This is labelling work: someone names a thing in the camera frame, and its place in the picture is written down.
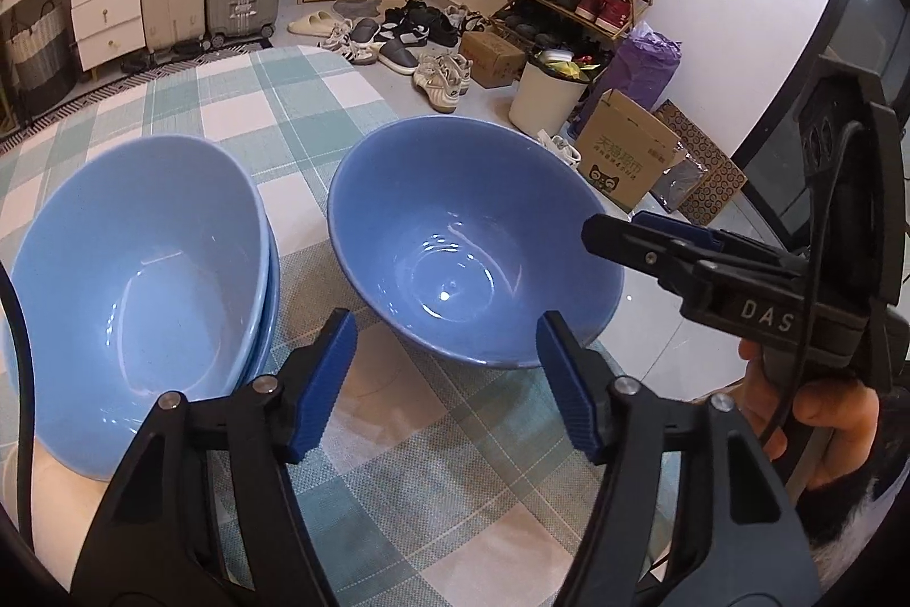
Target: gray slipper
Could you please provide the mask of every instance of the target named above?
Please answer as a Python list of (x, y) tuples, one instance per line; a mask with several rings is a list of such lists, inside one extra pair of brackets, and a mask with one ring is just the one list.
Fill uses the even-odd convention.
[(417, 58), (408, 52), (401, 40), (386, 42), (379, 48), (379, 60), (393, 71), (402, 75), (413, 75), (417, 69)]
[(350, 40), (358, 45), (365, 45), (376, 36), (379, 31), (379, 22), (376, 19), (361, 19), (350, 33)]

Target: hand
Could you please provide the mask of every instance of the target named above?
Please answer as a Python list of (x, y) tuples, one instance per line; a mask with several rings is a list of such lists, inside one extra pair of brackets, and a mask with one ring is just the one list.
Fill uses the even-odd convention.
[[(745, 381), (731, 396), (755, 434), (761, 435), (781, 395), (764, 375), (762, 347), (742, 340), (739, 352), (749, 365)], [(793, 416), (813, 428), (834, 429), (825, 457), (809, 478), (808, 489), (818, 489), (866, 463), (878, 427), (878, 395), (857, 380), (812, 381), (796, 393)], [(764, 452), (776, 460), (786, 449), (786, 435), (778, 428)]]

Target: blue bowl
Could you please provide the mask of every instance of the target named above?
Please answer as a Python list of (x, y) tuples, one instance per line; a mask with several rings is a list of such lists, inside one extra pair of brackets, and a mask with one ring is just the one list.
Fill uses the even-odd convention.
[(60, 186), (12, 275), (48, 451), (107, 480), (160, 394), (229, 394), (257, 337), (269, 253), (256, 184), (196, 137), (128, 142)]
[(402, 119), (364, 138), (329, 190), (329, 234), (358, 293), (440, 355), (540, 366), (535, 327), (561, 311), (582, 343), (622, 293), (620, 266), (588, 254), (593, 190), (523, 134), (458, 116)]
[(275, 234), (268, 230), (271, 238), (271, 249), (268, 254), (268, 284), (266, 286), (266, 302), (262, 307), (262, 318), (259, 321), (259, 331), (256, 335), (256, 344), (247, 363), (247, 370), (240, 379), (238, 387), (249, 384), (266, 368), (268, 353), (272, 349), (272, 340), (275, 339), (275, 329), (279, 323), (279, 305), (281, 300), (281, 263), (279, 262), (279, 245), (275, 242)]

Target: screw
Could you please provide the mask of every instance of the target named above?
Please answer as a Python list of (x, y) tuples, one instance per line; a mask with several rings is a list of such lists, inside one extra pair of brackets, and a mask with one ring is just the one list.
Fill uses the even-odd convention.
[(175, 410), (180, 406), (180, 395), (175, 391), (166, 391), (158, 397), (158, 407), (162, 410)]
[(714, 394), (711, 397), (711, 406), (722, 412), (732, 412), (736, 408), (736, 403), (728, 394)]
[(613, 381), (613, 388), (624, 397), (634, 397), (642, 385), (630, 375), (621, 375), (620, 378)]
[(274, 375), (261, 375), (253, 381), (253, 390), (257, 394), (271, 394), (279, 387), (279, 380)]

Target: black cable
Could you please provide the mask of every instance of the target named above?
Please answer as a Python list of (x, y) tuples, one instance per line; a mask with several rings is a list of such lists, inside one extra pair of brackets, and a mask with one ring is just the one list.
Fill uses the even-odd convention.
[(22, 316), (19, 297), (3, 263), (0, 263), (0, 304), (6, 313), (9, 331), (13, 336), (15, 362), (19, 376), (19, 450), (15, 470), (16, 511), (19, 534), (32, 551), (32, 457), (35, 453), (35, 369), (32, 349), (28, 344), (26, 318)]
[(762, 447), (771, 439), (772, 434), (787, 419), (796, 392), (799, 390), (799, 384), (803, 380), (806, 357), (809, 354), (809, 342), (812, 338), (813, 326), (816, 323), (816, 303), (818, 302), (818, 287), (822, 279), (822, 256), (825, 253), (825, 239), (828, 232), (828, 213), (831, 212), (831, 200), (834, 198), (834, 189), (837, 185), (837, 179), (841, 173), (843, 157), (846, 154), (847, 145), (854, 137), (854, 134), (860, 133), (865, 127), (859, 122), (850, 122), (843, 128), (841, 135), (837, 140), (837, 152), (834, 157), (834, 175), (831, 180), (831, 187), (825, 195), (825, 208), (822, 209), (818, 221), (812, 225), (812, 253), (809, 257), (809, 271), (806, 274), (806, 289), (803, 299), (803, 327), (799, 335), (799, 344), (796, 346), (796, 355), (793, 359), (793, 371), (787, 381), (786, 389), (781, 392), (781, 399), (777, 403), (775, 413), (768, 420), (759, 442)]

